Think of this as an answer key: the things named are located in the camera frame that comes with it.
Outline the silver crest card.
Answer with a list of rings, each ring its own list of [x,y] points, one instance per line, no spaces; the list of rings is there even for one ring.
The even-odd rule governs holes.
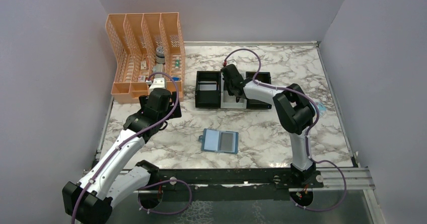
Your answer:
[[[199,84],[198,85],[199,91],[217,91],[218,86],[217,84],[209,83],[209,84]]]

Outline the blue card holder wallet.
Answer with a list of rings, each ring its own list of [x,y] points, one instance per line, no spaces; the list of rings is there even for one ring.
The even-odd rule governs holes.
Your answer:
[[[198,137],[201,150],[213,153],[238,153],[239,134],[235,131],[220,131],[205,128],[203,134]]]

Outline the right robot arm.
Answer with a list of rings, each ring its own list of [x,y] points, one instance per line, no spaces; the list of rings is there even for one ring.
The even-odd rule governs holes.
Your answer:
[[[246,100],[257,100],[275,107],[281,126],[289,133],[292,147],[291,182],[303,187],[315,176],[316,164],[311,159],[310,128],[316,108],[297,84],[277,87],[244,79],[236,66],[221,69],[228,94]]]

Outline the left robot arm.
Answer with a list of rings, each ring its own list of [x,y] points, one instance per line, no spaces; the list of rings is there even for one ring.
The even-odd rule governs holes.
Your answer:
[[[150,138],[167,126],[167,120],[181,117],[177,92],[155,88],[139,97],[141,108],[127,117],[115,144],[77,183],[62,189],[65,212],[71,222],[106,223],[113,208],[133,191],[159,184],[159,168],[141,161],[120,176],[127,162]]]

